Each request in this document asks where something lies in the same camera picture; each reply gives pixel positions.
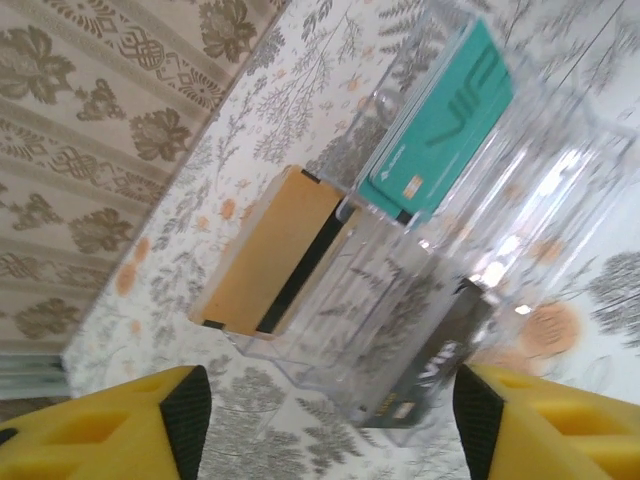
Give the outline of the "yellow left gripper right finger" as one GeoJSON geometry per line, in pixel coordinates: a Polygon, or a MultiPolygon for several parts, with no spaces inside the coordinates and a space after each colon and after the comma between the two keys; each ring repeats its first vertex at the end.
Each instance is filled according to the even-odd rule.
{"type": "Polygon", "coordinates": [[[453,412],[473,479],[636,479],[637,405],[490,365],[463,365],[453,412]]]}

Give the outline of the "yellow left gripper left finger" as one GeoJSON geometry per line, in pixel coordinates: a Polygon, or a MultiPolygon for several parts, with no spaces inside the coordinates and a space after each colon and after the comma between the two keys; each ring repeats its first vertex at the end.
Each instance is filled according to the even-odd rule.
{"type": "Polygon", "coordinates": [[[212,410],[202,365],[174,367],[1,425],[4,479],[195,479],[212,410]]]}

